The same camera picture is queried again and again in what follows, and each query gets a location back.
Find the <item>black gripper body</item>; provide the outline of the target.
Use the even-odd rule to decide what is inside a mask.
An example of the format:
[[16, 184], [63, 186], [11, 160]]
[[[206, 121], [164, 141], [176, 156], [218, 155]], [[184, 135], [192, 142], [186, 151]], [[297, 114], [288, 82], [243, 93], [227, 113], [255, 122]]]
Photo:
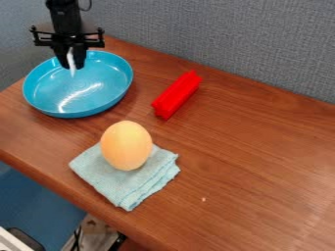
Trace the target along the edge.
[[103, 38], [104, 30], [100, 27], [98, 27], [94, 32], [64, 34], [64, 33], [42, 31], [34, 25], [30, 29], [30, 32], [34, 35], [35, 46], [52, 47], [58, 44], [62, 44], [72, 47], [76, 44], [83, 44], [87, 48], [104, 47], [104, 38]]

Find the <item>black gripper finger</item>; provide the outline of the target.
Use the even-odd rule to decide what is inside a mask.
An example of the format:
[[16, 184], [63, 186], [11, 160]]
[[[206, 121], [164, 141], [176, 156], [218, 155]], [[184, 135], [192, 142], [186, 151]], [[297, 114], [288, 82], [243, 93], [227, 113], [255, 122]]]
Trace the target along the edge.
[[70, 64], [67, 60], [68, 47], [63, 45], [55, 45], [52, 47], [58, 61], [64, 69], [70, 69]]
[[87, 47], [83, 43], [79, 43], [74, 46], [74, 60], [78, 70], [86, 66], [86, 59], [87, 59]]

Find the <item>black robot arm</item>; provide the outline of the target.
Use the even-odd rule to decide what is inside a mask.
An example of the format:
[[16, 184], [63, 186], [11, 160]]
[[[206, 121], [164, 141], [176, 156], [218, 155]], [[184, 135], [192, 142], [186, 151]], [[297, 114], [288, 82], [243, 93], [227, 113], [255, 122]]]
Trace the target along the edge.
[[79, 0], [46, 0], [46, 7], [51, 16], [52, 31], [40, 30], [34, 25], [34, 45], [50, 47], [67, 70], [71, 69], [68, 54], [72, 54], [79, 70], [86, 66], [88, 49], [104, 47], [103, 28], [87, 29], [82, 19], [82, 13], [88, 12], [92, 6], [83, 9]]

